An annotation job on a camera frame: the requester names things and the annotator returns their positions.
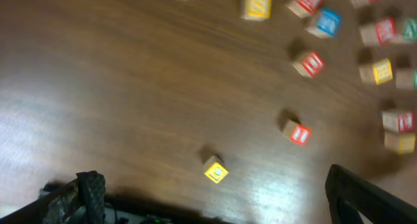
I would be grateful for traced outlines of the green R wooden block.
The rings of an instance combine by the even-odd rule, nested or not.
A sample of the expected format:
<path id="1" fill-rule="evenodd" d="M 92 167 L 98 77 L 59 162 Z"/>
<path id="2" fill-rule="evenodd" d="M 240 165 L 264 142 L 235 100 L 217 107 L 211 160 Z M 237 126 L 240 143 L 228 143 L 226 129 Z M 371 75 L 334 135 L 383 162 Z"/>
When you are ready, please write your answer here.
<path id="1" fill-rule="evenodd" d="M 395 84 L 398 89 L 416 90 L 416 69 L 398 70 L 395 73 Z"/>

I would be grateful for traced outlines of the yellow block centre left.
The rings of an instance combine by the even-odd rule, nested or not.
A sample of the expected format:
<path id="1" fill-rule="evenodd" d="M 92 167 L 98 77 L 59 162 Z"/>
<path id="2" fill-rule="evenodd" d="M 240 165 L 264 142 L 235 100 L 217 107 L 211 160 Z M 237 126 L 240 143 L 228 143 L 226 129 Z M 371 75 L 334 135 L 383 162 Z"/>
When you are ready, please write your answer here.
<path id="1" fill-rule="evenodd" d="M 270 18 L 272 0 L 242 0 L 242 18 L 263 21 Z"/>

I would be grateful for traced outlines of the blue T wooden block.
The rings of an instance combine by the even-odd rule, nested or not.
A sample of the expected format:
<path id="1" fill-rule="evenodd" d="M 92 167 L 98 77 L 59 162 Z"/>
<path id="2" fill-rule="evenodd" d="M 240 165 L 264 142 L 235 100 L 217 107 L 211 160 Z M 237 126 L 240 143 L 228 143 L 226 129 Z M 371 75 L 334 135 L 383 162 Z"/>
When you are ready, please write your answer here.
<path id="1" fill-rule="evenodd" d="M 308 26 L 306 31 L 319 38 L 335 37 L 341 25 L 341 16 L 327 8 L 321 9 L 316 13 Z"/>

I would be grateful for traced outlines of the red I wooden block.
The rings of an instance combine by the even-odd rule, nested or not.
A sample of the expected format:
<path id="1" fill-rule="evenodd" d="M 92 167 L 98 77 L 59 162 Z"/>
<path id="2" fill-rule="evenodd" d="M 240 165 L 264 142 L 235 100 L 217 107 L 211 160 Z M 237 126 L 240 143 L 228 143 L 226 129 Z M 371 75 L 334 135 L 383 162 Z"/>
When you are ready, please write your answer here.
<path id="1" fill-rule="evenodd" d="M 295 144 L 306 146 L 311 130 L 293 120 L 287 120 L 283 127 L 283 136 Z"/>

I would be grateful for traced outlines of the yellow O wooden block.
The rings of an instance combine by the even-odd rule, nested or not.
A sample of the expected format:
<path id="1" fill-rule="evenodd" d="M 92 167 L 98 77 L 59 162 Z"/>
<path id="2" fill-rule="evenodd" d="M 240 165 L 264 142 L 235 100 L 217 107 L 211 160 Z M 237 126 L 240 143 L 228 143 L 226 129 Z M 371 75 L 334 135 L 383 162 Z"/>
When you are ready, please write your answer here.
<path id="1" fill-rule="evenodd" d="M 229 171 L 219 157 L 213 155 L 205 162 L 204 175 L 215 184 L 220 183 L 228 174 Z"/>

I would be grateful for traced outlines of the green N wooden block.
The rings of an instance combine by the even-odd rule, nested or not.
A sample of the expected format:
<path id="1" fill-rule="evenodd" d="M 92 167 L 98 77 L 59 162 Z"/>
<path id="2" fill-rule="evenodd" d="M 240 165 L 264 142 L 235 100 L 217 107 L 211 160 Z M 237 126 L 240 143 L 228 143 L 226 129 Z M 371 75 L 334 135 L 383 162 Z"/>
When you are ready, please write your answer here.
<path id="1" fill-rule="evenodd" d="M 416 43 L 416 18 L 399 18 L 395 21 L 395 35 L 391 40 L 394 44 Z"/>

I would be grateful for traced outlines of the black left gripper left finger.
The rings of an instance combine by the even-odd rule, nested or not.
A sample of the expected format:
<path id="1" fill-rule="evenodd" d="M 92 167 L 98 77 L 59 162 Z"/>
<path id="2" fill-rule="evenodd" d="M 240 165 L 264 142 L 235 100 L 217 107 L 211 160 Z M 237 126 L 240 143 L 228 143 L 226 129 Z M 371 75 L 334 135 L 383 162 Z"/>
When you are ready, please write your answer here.
<path id="1" fill-rule="evenodd" d="M 96 171 L 77 174 L 77 179 L 1 218 L 2 224 L 64 223 L 77 210 L 86 209 L 85 223 L 104 223 L 106 180 Z"/>

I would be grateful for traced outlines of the red Y block lower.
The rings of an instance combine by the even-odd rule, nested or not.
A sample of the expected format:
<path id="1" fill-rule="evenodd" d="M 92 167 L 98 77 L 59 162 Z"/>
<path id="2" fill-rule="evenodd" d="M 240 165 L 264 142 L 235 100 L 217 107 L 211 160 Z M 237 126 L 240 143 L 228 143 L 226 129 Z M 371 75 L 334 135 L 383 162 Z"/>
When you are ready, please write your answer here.
<path id="1" fill-rule="evenodd" d="M 396 36 L 395 19 L 387 17 L 382 20 L 359 26 L 364 46 L 381 46 L 391 42 Z"/>

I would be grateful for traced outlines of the red 3 wooden block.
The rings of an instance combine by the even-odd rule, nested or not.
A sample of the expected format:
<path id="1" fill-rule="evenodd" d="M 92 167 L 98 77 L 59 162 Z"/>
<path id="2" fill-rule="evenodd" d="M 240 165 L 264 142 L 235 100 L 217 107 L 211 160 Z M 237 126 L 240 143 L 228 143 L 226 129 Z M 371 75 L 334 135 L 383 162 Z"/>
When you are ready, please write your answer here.
<path id="1" fill-rule="evenodd" d="M 415 114 L 411 110 L 383 111 L 382 125 L 385 130 L 395 133 L 410 133 L 415 129 Z"/>

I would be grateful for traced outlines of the red U wooden block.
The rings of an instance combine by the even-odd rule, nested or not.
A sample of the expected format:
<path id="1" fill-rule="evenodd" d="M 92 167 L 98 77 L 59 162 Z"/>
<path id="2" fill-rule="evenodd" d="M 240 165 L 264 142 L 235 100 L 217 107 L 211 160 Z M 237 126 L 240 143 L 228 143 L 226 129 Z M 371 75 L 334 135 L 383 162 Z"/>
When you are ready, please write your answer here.
<path id="1" fill-rule="evenodd" d="M 315 78 L 324 70 L 326 63 L 317 52 L 307 51 L 297 56 L 292 66 L 301 76 Z"/>

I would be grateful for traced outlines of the yellow wooden block near R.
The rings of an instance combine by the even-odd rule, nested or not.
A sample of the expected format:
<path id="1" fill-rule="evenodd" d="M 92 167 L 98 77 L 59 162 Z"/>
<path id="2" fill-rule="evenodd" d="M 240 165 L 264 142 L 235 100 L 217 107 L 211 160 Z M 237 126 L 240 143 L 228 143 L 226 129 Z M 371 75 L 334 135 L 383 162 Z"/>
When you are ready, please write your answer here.
<path id="1" fill-rule="evenodd" d="M 362 65 L 358 71 L 362 82 L 365 84 L 380 85 L 391 81 L 394 77 L 389 59 Z"/>

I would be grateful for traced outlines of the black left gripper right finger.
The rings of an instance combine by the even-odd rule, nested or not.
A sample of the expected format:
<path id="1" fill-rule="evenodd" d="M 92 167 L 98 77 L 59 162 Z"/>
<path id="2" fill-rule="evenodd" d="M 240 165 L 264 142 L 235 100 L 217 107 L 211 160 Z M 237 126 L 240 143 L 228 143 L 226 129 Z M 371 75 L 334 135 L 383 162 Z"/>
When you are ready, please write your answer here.
<path id="1" fill-rule="evenodd" d="M 416 224 L 416 207 L 340 165 L 331 165 L 325 192 L 333 224 L 362 224 L 361 216 L 374 224 Z"/>

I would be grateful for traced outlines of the yellow S wooden block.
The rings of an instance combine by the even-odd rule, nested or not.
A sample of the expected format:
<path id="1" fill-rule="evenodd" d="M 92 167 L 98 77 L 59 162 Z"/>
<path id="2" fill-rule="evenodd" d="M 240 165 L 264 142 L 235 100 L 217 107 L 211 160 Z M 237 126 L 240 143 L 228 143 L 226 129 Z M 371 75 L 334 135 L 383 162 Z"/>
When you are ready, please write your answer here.
<path id="1" fill-rule="evenodd" d="M 386 149 L 398 154 L 410 154 L 414 152 L 416 135 L 414 133 L 398 134 L 394 132 L 384 133 L 384 146 Z"/>

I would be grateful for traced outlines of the red A wooden block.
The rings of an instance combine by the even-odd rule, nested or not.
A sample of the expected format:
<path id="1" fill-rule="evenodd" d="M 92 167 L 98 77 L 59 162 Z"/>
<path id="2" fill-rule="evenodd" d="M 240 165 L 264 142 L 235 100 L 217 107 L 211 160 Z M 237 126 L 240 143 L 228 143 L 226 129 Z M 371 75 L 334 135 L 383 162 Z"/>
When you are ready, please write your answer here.
<path id="1" fill-rule="evenodd" d="M 286 7 L 300 19 L 307 18 L 316 13 L 323 0 L 289 0 Z"/>

